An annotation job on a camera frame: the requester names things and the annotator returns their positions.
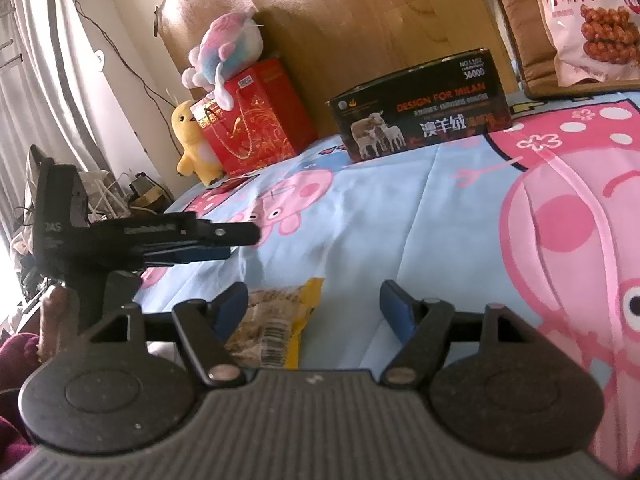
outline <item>yellow snack bag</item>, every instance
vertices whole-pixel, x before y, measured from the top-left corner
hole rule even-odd
[[[241,366],[297,369],[302,331],[320,303],[323,281],[311,278],[302,286],[251,291],[227,351]]]

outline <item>gift bag handle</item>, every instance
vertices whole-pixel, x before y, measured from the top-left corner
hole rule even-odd
[[[238,107],[240,108],[240,118],[241,118],[242,122],[244,123],[244,129],[246,130],[246,134],[249,137],[249,151],[247,152],[247,154],[246,155],[239,155],[238,153],[235,153],[226,144],[226,142],[220,138],[220,136],[218,135],[218,132],[216,131],[215,128],[213,128],[213,133],[215,134],[216,138],[219,140],[220,144],[222,144],[226,148],[226,150],[229,153],[231,153],[231,155],[233,155],[235,158],[237,158],[239,160],[247,160],[251,156],[251,154],[252,154],[252,152],[254,150],[254,142],[253,142],[253,139],[251,137],[251,131],[249,130],[249,126],[247,125],[246,118],[244,116],[244,107],[242,106],[242,99],[241,99],[241,95],[240,95],[240,89],[236,90],[236,101],[238,102]],[[220,121],[220,123],[222,123],[222,125],[224,126],[224,129],[226,130],[226,132],[229,133],[229,129],[226,127],[226,124],[223,123],[223,121]]]

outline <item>stuffed toy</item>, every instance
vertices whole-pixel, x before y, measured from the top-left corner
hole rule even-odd
[[[261,53],[262,36],[254,20],[242,12],[223,14],[211,23],[200,45],[189,52],[193,66],[182,73],[182,84],[206,89],[209,97],[229,112],[234,99],[226,91],[225,81],[249,68]]]
[[[191,113],[191,106],[196,101],[185,101],[174,110],[171,125],[175,136],[184,148],[184,154],[178,162],[178,173],[188,176],[195,173],[200,181],[208,186],[222,176],[222,164],[202,137],[202,130]]]

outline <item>pink snack package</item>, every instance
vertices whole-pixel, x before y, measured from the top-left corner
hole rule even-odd
[[[538,0],[559,86],[640,78],[638,0]]]

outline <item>barcode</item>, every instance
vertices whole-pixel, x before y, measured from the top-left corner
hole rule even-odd
[[[282,368],[287,356],[290,324],[281,319],[265,323],[260,338],[260,360],[262,366]]]
[[[240,81],[238,81],[238,86],[240,88],[244,88],[245,86],[249,86],[254,82],[254,78],[248,75],[247,77],[243,77]]]

